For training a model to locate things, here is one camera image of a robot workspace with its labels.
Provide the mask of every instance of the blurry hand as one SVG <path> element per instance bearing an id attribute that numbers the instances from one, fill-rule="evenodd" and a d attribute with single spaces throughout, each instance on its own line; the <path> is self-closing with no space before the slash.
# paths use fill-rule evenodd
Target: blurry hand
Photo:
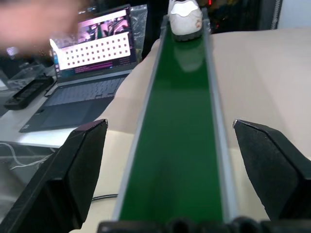
<path id="1" fill-rule="evenodd" d="M 0 49 L 17 47 L 33 52 L 45 47 L 52 35 L 76 32 L 82 7 L 79 0 L 31 0 L 3 5 Z"/>

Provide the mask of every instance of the green conveyor belt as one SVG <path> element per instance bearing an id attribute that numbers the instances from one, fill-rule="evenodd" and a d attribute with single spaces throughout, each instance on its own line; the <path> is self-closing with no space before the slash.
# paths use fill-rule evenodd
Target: green conveyor belt
<path id="1" fill-rule="evenodd" d="M 164 36 L 119 220 L 222 220 L 204 37 Z"/>

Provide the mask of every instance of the white cable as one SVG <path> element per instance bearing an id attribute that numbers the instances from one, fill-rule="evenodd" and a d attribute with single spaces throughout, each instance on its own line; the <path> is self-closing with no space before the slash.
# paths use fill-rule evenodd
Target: white cable
<path id="1" fill-rule="evenodd" d="M 36 165 L 36 164 L 39 164 L 39 163 L 45 162 L 45 161 L 46 161 L 46 160 L 47 160 L 47 159 L 48 159 L 51 155 L 53 155 L 53 154 L 49 154 L 49 155 L 47 155 L 46 157 L 44 157 L 43 159 L 38 160 L 38 161 L 35 161 L 35 162 L 31 163 L 31 164 L 27 164 L 27 165 L 20 165 L 20 166 L 15 166 L 15 167 L 11 168 L 10 170 L 13 170 L 13 169 L 18 168 L 18 167 L 33 166 L 33 165 Z"/>
<path id="2" fill-rule="evenodd" d="M 14 148 L 11 145 L 9 145 L 7 143 L 3 143 L 3 142 L 0 142 L 0 145 L 5 145 L 5 146 L 9 147 L 11 152 L 12 152 L 12 156 L 13 156 L 15 162 L 17 164 L 21 165 L 21 166 L 25 166 L 25 164 L 22 164 L 20 161 L 17 160 L 16 154 L 15 154 L 15 150 L 14 150 Z"/>
<path id="3" fill-rule="evenodd" d="M 8 148 L 10 148 L 10 150 L 11 150 L 11 152 L 12 152 L 12 156 L 13 156 L 15 162 L 16 162 L 17 164 L 19 164 L 19 166 L 15 166 L 15 167 L 11 168 L 10 170 L 13 170 L 13 169 L 18 168 L 18 167 L 26 167 L 26 166 L 36 165 L 36 164 L 38 164 L 38 163 L 41 163 L 41 162 L 46 161 L 46 160 L 52 155 L 52 154 L 49 154 L 49 155 L 47 155 L 46 157 L 44 157 L 43 159 L 38 160 L 38 161 L 35 161 L 35 162 L 33 162 L 33 163 L 30 163 L 30 164 L 22 164 L 20 161 L 17 160 L 16 154 L 15 154 L 15 150 L 14 150 L 14 148 L 13 148 L 11 145 L 9 145 L 9 144 L 7 144 L 7 143 L 3 143 L 3 142 L 0 142 L 0 145 L 5 145 L 5 146 L 7 146 Z"/>

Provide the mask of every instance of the laptop display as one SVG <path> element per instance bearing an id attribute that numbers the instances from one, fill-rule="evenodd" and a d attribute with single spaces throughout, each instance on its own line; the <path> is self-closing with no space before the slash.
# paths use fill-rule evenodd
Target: laptop display
<path id="1" fill-rule="evenodd" d="M 135 63 L 130 7 L 79 23 L 78 36 L 51 39 L 57 78 Z"/>

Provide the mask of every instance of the laptop keyboard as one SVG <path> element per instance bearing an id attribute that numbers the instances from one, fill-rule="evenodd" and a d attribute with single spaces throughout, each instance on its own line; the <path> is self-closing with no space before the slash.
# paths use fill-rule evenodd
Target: laptop keyboard
<path id="1" fill-rule="evenodd" d="M 125 78 L 58 89 L 45 106 L 113 97 Z"/>

